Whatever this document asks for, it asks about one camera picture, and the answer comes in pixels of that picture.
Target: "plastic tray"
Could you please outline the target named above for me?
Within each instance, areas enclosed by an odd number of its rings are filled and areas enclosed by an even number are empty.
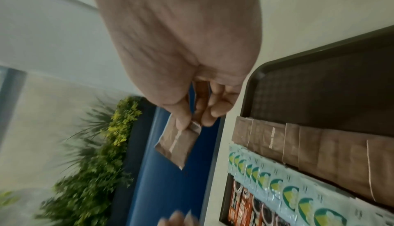
[[[261,65],[247,83],[241,116],[394,136],[394,26]]]

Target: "brown tray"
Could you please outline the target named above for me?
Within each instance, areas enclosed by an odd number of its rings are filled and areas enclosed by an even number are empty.
[[[394,26],[261,65],[240,116],[394,137]]]

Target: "white tabletop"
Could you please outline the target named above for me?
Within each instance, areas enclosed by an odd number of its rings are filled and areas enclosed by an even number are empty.
[[[394,25],[394,0],[261,0],[263,43],[256,67],[272,60]],[[241,96],[227,114],[206,209],[205,226],[223,226],[219,215],[227,156]]]

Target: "hand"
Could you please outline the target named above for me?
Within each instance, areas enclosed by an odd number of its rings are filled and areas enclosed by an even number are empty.
[[[130,78],[178,129],[211,126],[234,106],[260,51],[259,0],[96,1]]]
[[[170,219],[160,219],[157,226],[199,226],[199,223],[196,218],[194,218],[191,213],[186,215],[186,218],[183,216],[182,212],[175,211]]]

